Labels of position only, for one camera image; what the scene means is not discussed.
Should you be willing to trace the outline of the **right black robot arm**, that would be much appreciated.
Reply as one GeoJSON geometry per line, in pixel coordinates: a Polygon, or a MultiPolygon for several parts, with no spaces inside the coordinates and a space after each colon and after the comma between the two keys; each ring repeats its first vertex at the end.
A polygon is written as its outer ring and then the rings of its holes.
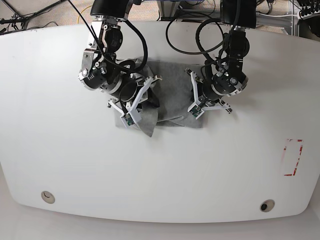
{"type": "Polygon", "coordinates": [[[107,103],[120,113],[126,127],[142,120],[142,104],[148,102],[159,107],[159,100],[153,94],[151,85],[161,79],[158,75],[147,75],[148,46],[141,32],[128,20],[133,5],[139,0],[95,0],[90,14],[95,20],[87,26],[89,36],[83,52],[80,82],[89,90],[102,90],[112,96],[107,103]],[[118,25],[124,22],[133,30],[142,43],[142,61],[118,60],[116,52],[122,46],[124,37],[118,25]]]}

